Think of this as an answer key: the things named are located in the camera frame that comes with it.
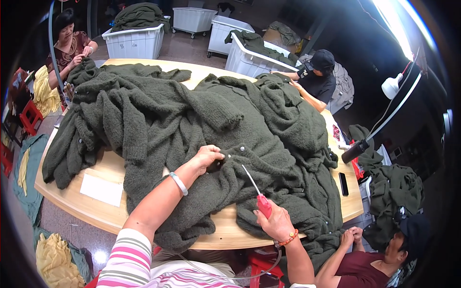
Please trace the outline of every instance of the pink striped sleeve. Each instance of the pink striped sleeve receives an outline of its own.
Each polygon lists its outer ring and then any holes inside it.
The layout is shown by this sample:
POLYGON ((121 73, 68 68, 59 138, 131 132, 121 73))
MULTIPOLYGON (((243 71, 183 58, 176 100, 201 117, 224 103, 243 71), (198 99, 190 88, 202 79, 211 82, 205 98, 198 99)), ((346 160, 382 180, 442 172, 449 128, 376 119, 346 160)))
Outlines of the pink striped sleeve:
POLYGON ((101 271, 97 288, 139 287, 149 283, 152 245, 134 229, 122 229, 112 248, 106 267, 101 271))

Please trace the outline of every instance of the bead bracelet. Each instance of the bead bracelet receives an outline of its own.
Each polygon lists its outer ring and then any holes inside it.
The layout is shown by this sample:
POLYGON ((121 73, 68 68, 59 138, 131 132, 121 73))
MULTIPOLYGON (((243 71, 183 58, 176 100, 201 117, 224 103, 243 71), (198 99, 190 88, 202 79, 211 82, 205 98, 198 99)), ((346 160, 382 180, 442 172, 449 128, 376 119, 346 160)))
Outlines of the bead bracelet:
POLYGON ((287 241, 285 241, 285 242, 279 242, 278 244, 279 244, 280 246, 286 245, 286 244, 290 243, 291 241, 293 241, 293 239, 295 239, 296 236, 298 236, 298 229, 295 229, 295 232, 294 232, 294 233, 293 233, 293 232, 290 233, 290 238, 289 238, 287 241))

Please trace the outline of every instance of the white paper sheet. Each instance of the white paper sheet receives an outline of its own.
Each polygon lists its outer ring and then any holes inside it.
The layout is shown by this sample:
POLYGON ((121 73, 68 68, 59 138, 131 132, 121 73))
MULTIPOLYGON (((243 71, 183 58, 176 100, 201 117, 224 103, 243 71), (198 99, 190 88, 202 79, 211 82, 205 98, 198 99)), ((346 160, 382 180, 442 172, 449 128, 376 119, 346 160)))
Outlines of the white paper sheet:
POLYGON ((80 193, 96 200, 120 207, 123 184, 106 181, 89 174, 83 176, 80 193))

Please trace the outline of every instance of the white lamp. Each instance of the white lamp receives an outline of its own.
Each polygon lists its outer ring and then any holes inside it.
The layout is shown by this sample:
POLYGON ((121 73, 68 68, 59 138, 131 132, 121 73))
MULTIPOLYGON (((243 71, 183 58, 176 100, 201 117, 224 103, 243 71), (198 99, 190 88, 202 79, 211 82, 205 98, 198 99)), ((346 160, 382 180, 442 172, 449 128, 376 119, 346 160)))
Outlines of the white lamp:
POLYGON ((397 77, 395 78, 387 78, 386 81, 383 82, 381 85, 381 88, 386 95, 387 98, 389 99, 394 99, 394 97, 397 95, 397 92, 399 91, 399 82, 403 79, 402 73, 399 73, 397 77))

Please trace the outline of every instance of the striped shirt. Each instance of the striped shirt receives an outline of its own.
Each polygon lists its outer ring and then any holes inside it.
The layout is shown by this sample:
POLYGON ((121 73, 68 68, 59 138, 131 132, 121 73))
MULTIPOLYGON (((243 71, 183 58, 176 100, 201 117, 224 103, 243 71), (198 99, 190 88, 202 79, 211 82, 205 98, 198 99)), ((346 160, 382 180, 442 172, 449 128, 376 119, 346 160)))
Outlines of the striped shirt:
MULTIPOLYGON (((112 248, 106 267, 101 271, 97 288, 241 288, 231 279, 201 273, 189 263, 171 261, 150 269, 152 246, 146 236, 134 229, 122 229, 112 248)), ((205 263, 195 265, 209 273, 225 276, 205 263)), ((315 288, 315 285, 293 284, 290 288, 315 288)))

